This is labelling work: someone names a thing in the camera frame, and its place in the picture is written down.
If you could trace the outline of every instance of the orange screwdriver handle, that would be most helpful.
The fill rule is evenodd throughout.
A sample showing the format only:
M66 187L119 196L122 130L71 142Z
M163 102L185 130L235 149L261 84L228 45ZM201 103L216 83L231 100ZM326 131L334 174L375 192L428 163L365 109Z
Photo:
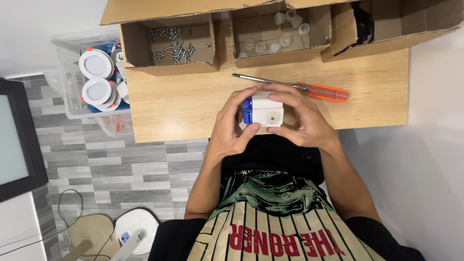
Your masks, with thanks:
M297 85L298 87L310 89L310 91L307 91L306 94L314 98L344 103L348 100L349 97L349 92L347 90L339 88L318 84L306 85L303 82L299 82Z

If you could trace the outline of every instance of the screwdriver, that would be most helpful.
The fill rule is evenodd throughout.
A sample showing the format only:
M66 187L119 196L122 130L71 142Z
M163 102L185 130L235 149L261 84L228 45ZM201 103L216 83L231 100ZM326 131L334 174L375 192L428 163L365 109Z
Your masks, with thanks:
M283 84L287 86L292 86L302 91L303 93L306 93L310 97L320 98L320 99L325 99L325 100L330 100L330 101L335 101L335 102L344 103L348 100L348 97L349 97L349 92L347 90L338 89L334 87L328 87L324 85L318 85L318 84L307 85L307 84L304 84L303 82L299 82L297 84L286 84L286 83L279 83L275 81L270 81L266 79L261 79L261 78L256 78L256 77L251 77L251 76L246 76L246 75L241 75L241 74L236 74L236 73L233 73L232 76L255 80L258 82L265 82L268 84Z

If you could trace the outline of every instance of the hand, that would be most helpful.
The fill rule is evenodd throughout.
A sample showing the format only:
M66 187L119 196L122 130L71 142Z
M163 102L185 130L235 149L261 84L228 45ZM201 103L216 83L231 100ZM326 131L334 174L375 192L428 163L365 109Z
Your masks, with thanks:
M242 153L248 142L260 128L259 123L249 124L239 137L235 132L236 113L242 102L258 90L256 86L234 91L224 107L218 112L211 140L206 148L206 158L219 163L226 156Z
M285 137L300 147L327 150L334 142L340 142L337 132L327 123L316 104L296 88L280 84L263 85L262 88L265 91L276 91L269 94L269 99L293 107L301 123L298 130L281 126L269 127L268 132Z

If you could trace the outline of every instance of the person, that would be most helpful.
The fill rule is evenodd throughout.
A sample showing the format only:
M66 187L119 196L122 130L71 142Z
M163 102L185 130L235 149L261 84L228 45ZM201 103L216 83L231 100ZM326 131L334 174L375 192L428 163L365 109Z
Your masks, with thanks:
M298 130L249 124L234 92L219 111L183 220L159 225L148 260L424 260L382 224L337 132L295 88L263 85ZM325 180L331 205L319 185Z

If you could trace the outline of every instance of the gray wood-pattern floor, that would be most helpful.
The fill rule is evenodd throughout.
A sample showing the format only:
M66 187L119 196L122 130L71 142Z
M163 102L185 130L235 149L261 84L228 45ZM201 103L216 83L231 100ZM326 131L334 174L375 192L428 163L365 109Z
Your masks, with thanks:
M103 213L117 218L135 207L151 209L161 221L182 219L193 183L203 162L208 139L136 144L134 135L124 139L107 136L96 121L68 119L62 98L43 77L24 82L49 183L34 191L41 230L58 216L58 199L66 189L84 198L82 215ZM60 211L68 221L80 212L80 198L66 193ZM45 241L47 258L57 260L69 245L65 232L58 240ZM145 256L131 256L142 261Z

